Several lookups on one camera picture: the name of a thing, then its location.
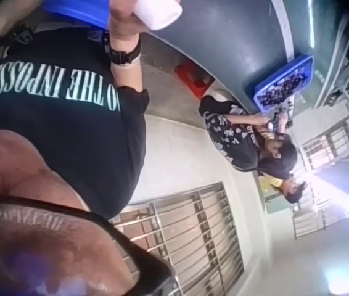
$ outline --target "glasses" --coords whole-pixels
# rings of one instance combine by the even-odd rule
[[[174,283],[167,262],[103,217],[0,196],[0,295],[168,295]]]

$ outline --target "white cup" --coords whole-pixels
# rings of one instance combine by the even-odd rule
[[[161,30],[177,20],[183,8],[176,0],[138,0],[134,13],[150,30]]]

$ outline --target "blue plastic crate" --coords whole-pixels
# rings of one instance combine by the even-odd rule
[[[294,89],[293,93],[297,93],[302,89],[305,89],[311,82],[313,78],[313,64],[314,59],[311,55],[300,55],[296,59],[289,62],[287,65],[282,67],[280,70],[273,73],[267,79],[259,83],[254,89],[254,102],[258,106],[258,108],[263,113],[269,112],[273,105],[264,106],[260,102],[260,96],[263,95],[266,91],[269,91],[272,88],[278,87],[281,83],[285,81],[286,78],[296,75],[296,74],[304,74],[306,76],[306,80],[303,81],[297,88]]]
[[[44,9],[103,29],[109,23],[108,0],[46,0]]]

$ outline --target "red plastic stool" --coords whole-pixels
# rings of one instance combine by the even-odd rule
[[[187,60],[185,63],[178,65],[174,71],[180,80],[191,90],[194,96],[201,100],[215,79],[209,75],[210,78],[207,82],[205,82],[203,78],[196,78],[194,80],[192,75],[198,70],[200,70],[200,67],[197,64],[191,60]]]

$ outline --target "eyeglass frame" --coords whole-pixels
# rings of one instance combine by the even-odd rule
[[[64,205],[5,195],[0,195],[0,204],[31,207],[93,222],[117,241],[139,269],[139,279],[136,285],[124,296],[168,295],[171,292],[171,287],[167,287],[167,285],[175,278],[172,266],[132,242],[111,222],[100,215]]]

